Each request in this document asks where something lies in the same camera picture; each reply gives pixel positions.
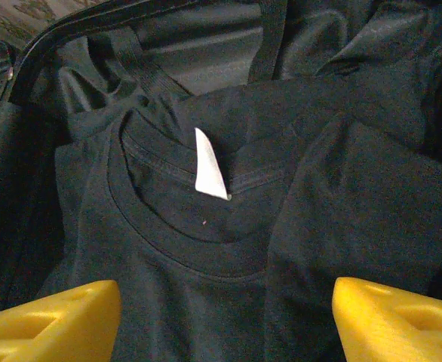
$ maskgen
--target black strap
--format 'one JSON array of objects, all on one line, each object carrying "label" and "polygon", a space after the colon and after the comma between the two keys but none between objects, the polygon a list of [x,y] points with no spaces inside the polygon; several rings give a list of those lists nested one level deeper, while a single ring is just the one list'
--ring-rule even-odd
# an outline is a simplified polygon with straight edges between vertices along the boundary
[{"label": "black strap", "polygon": [[263,40],[251,63],[249,83],[273,79],[287,17],[287,0],[259,0],[259,7]]},{"label": "black strap", "polygon": [[144,59],[140,40],[132,28],[115,29],[110,31],[108,36],[115,56],[124,70],[123,73],[137,81],[146,95],[164,92],[190,95],[157,64]]}]

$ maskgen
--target t-shirt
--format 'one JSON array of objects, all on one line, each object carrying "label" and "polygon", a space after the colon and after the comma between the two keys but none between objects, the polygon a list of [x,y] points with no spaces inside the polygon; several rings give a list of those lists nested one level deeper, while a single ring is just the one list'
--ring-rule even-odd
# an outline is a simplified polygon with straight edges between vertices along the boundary
[{"label": "t-shirt", "polygon": [[[135,92],[76,115],[112,123],[57,150],[68,253],[43,294],[116,280],[113,361],[343,360],[336,277],[427,293],[442,269],[442,163],[414,151],[416,92],[375,86],[400,84],[392,70]],[[195,127],[230,201],[195,190]]]}]

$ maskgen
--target yellow plastic object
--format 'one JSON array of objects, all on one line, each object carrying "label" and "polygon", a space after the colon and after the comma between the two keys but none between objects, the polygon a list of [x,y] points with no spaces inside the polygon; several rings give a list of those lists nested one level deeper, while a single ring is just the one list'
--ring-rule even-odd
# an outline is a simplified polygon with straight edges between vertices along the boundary
[{"label": "yellow plastic object", "polygon": [[0,311],[0,361],[107,362],[120,316],[114,281],[98,281]]},{"label": "yellow plastic object", "polygon": [[339,278],[333,316],[348,362],[442,362],[442,301]]}]

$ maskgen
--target white tag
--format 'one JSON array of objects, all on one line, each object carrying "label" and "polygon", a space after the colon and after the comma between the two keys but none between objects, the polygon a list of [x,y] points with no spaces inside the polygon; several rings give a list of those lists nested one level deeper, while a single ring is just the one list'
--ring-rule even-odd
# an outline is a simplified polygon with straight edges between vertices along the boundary
[{"label": "white tag", "polygon": [[199,128],[196,130],[196,147],[198,149],[198,175],[196,191],[203,192],[223,200],[231,200],[224,186],[223,175],[218,166],[213,147],[207,136]]}]

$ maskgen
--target wrinkled fabric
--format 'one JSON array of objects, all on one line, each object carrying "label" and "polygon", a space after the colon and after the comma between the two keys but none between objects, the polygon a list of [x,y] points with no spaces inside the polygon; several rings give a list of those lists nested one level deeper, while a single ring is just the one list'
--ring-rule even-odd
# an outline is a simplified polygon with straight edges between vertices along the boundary
[{"label": "wrinkled fabric", "polygon": [[[134,28],[192,94],[146,94],[96,34],[51,55],[35,105],[0,108],[0,144],[38,142],[0,151],[0,207],[29,211],[0,224],[6,305],[43,252],[34,286],[62,261],[37,297],[118,282],[112,360],[332,361],[337,277],[442,299],[442,2],[291,2],[275,80],[249,85],[252,2]],[[231,201],[195,191],[195,127]]]}]

